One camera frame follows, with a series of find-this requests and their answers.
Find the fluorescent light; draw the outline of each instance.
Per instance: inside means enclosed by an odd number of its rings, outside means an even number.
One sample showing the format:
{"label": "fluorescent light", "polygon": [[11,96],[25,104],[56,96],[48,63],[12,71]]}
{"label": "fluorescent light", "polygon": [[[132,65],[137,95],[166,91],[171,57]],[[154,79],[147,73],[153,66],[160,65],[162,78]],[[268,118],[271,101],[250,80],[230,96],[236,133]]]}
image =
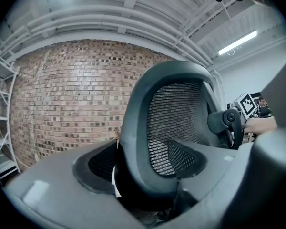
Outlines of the fluorescent light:
{"label": "fluorescent light", "polygon": [[257,36],[257,31],[254,31],[254,32],[242,37],[241,39],[237,40],[236,42],[230,44],[229,46],[219,50],[218,53],[219,53],[219,55],[222,55],[225,52],[230,51],[231,49],[237,47],[238,45],[240,45],[240,44],[242,44],[242,43],[244,43],[244,42],[246,42],[246,41],[248,41],[248,40],[250,40],[256,36]]}

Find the white wall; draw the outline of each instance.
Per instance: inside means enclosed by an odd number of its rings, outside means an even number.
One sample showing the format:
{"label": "white wall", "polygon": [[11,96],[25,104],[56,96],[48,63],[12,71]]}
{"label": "white wall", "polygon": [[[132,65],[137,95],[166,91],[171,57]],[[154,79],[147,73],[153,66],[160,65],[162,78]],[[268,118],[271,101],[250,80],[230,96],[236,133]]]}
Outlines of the white wall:
{"label": "white wall", "polygon": [[234,101],[240,94],[262,91],[286,63],[286,42],[218,69],[222,77],[225,100]]}

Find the brick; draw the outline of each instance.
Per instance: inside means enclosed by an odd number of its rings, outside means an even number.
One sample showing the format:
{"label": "brick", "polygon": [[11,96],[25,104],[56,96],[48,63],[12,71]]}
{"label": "brick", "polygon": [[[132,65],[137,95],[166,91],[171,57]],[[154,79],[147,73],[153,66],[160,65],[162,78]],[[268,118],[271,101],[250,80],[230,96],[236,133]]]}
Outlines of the brick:
{"label": "brick", "polygon": [[17,76],[14,85],[10,131],[15,155],[31,166],[36,148],[41,159],[109,140],[122,124],[137,79],[168,60],[142,47],[102,40],[62,42],[18,58],[15,66],[32,76]]}

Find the white shelving unit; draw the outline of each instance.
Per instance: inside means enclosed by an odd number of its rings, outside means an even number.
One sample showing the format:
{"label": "white shelving unit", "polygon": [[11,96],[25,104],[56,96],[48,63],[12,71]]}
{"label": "white shelving unit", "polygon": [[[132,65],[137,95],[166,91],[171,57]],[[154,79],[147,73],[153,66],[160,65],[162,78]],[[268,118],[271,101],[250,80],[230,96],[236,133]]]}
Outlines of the white shelving unit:
{"label": "white shelving unit", "polygon": [[[0,120],[6,122],[7,130],[4,136],[2,136],[0,131],[0,179],[15,171],[20,173],[10,137],[10,99],[17,74],[18,71],[0,57],[0,99],[6,105],[6,114],[5,116],[0,116]],[[2,86],[7,79],[11,81],[10,89],[3,91]],[[8,147],[12,160],[3,154],[2,148],[4,145]]]}

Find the chair backrest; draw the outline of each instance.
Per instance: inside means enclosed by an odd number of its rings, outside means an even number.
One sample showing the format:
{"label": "chair backrest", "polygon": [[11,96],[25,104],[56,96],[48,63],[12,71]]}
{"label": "chair backrest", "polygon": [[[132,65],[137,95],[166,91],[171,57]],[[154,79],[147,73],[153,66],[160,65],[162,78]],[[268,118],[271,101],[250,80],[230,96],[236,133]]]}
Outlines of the chair backrest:
{"label": "chair backrest", "polygon": [[133,196],[145,208],[169,206],[178,167],[192,160],[184,151],[179,156],[172,152],[170,140],[218,146],[207,125],[208,115],[219,111],[211,79],[202,66],[182,61],[159,63],[141,76],[128,102],[118,149],[115,179],[122,197]]}

